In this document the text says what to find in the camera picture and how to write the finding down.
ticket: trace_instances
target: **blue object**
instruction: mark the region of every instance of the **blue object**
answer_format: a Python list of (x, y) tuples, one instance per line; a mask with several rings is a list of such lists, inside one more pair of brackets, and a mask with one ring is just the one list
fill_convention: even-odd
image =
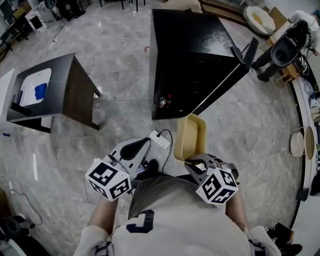
[(35, 90), (35, 99), (41, 100), (45, 98), (46, 90), (47, 90), (47, 84), (42, 83), (34, 88)]

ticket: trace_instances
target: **black handle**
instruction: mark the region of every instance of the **black handle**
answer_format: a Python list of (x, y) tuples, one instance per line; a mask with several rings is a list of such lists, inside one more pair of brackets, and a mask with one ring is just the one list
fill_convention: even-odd
[(240, 52), (239, 48), (236, 46), (231, 47), (231, 52), (233, 53), (234, 57), (238, 59), (239, 63), (249, 70), (257, 53), (258, 45), (258, 39), (254, 37), (252, 38), (251, 42), (246, 46), (246, 48), (249, 48), (244, 57), (242, 56), (242, 53)]

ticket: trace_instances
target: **power cord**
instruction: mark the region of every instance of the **power cord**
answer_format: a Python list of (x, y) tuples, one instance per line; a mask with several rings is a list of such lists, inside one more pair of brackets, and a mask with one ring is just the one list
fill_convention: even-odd
[(40, 223), (40, 224), (38, 224), (38, 223), (33, 223), (33, 224), (30, 225), (29, 228), (30, 228), (30, 229), (33, 229), (36, 225), (38, 225), (38, 226), (42, 225), (42, 224), (43, 224), (43, 221), (42, 221), (41, 215), (40, 215), (40, 213), (34, 208), (34, 206), (31, 204), (31, 202), (30, 202), (29, 197), (27, 196), (27, 194), (25, 194), (25, 193), (18, 193), (18, 192), (17, 192), (16, 190), (14, 190), (13, 188), (11, 189), (11, 191), (17, 193), (18, 196), (24, 195), (24, 196), (26, 197), (26, 199), (28, 200), (31, 208), (39, 215), (39, 218), (40, 218), (40, 220), (41, 220), (41, 223)]
[(53, 42), (55, 41), (56, 37), (59, 35), (59, 33), (64, 29), (64, 27), (65, 27), (65, 25), (66, 25), (65, 22), (62, 20), (62, 17), (61, 17), (61, 16), (60, 16), (60, 18), (61, 18), (61, 21), (62, 21), (62, 25), (59, 26), (59, 27), (56, 29), (57, 33), (55, 34), (54, 38), (52, 39)]
[(166, 160), (165, 160), (165, 162), (164, 162), (164, 165), (163, 165), (163, 167), (162, 167), (162, 171), (161, 171), (162, 173), (164, 172), (165, 165), (166, 165), (166, 163), (168, 162), (168, 159), (169, 159), (169, 157), (170, 157), (171, 150), (172, 150), (172, 145), (173, 145), (173, 143), (174, 143), (174, 140), (172, 139), (172, 134), (171, 134), (171, 132), (170, 132), (168, 129), (163, 129), (163, 130), (160, 131), (156, 136), (159, 138), (160, 135), (161, 135), (161, 133), (164, 132), (164, 131), (168, 131), (168, 133), (170, 134), (170, 137), (171, 137), (171, 146), (170, 146), (169, 154), (168, 154), (168, 156), (167, 156), (167, 158), (166, 158)]

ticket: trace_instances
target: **round cushion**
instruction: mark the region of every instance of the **round cushion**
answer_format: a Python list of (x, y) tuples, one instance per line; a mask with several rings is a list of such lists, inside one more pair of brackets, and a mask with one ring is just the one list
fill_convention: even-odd
[(274, 20), (258, 6), (247, 6), (243, 10), (243, 17), (249, 27), (259, 35), (270, 36), (276, 30)]
[(315, 137), (310, 126), (307, 126), (304, 132), (304, 146), (306, 157), (311, 160), (315, 152)]
[(305, 142), (304, 142), (304, 136), (301, 132), (296, 132), (292, 134), (291, 140), (290, 140), (290, 150), (291, 154), (295, 158), (299, 158), (303, 155), (305, 150)]

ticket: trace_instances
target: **black cable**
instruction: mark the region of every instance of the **black cable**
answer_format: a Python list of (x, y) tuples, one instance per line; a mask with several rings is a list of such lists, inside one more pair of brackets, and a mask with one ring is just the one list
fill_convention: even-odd
[(307, 61), (309, 61), (309, 59), (310, 59), (310, 57), (311, 57), (312, 54), (313, 54), (313, 52), (311, 52), (311, 54), (309, 55)]
[(56, 35), (54, 36), (54, 38), (52, 39), (52, 41), (54, 42), (55, 41), (55, 39), (56, 39), (56, 37), (59, 35), (59, 33), (62, 31), (62, 29), (65, 27), (65, 22), (62, 20), (62, 18), (61, 18), (61, 21), (62, 21), (62, 23), (63, 23), (63, 25), (61, 25), (61, 26), (59, 26), (57, 29), (56, 29), (56, 31), (58, 32), (58, 33), (56, 33)]
[(309, 49), (308, 49), (307, 47), (306, 47), (306, 48), (304, 48), (302, 55), (305, 55), (306, 50), (308, 50), (308, 52), (306, 53), (306, 55), (308, 56)]
[(32, 209), (39, 215), (39, 217), (40, 217), (41, 223), (40, 223), (40, 224), (37, 224), (37, 223), (31, 224), (30, 229), (33, 229), (33, 228), (35, 227), (35, 225), (38, 225), (38, 226), (42, 225), (42, 224), (43, 224), (43, 221), (42, 221), (41, 215), (40, 215), (40, 213), (34, 208), (34, 206), (31, 204), (31, 202), (30, 202), (29, 197), (27, 196), (27, 194), (25, 194), (25, 193), (21, 193), (21, 194), (20, 194), (20, 193), (18, 193), (18, 192), (17, 192), (16, 190), (14, 190), (14, 189), (12, 189), (12, 191), (15, 192), (15, 193), (17, 193), (19, 196), (24, 195), (24, 196), (26, 197), (26, 199), (28, 200), (31, 208), (32, 208)]
[(168, 157), (166, 158), (165, 162), (164, 162), (164, 165), (162, 167), (162, 173), (164, 172), (164, 168), (165, 168), (165, 165), (166, 163), (168, 162), (168, 159), (170, 157), (170, 154), (171, 154), (171, 150), (172, 150), (172, 146), (173, 146), (173, 143), (174, 143), (174, 140), (172, 139), (172, 134), (171, 132), (168, 130), (168, 129), (163, 129), (162, 131), (160, 131), (158, 134), (157, 134), (157, 137), (160, 137), (161, 133), (164, 132), (164, 131), (168, 131), (168, 133), (170, 134), (170, 137), (171, 137), (171, 147), (170, 147), (170, 151), (169, 151), (169, 154), (168, 154)]

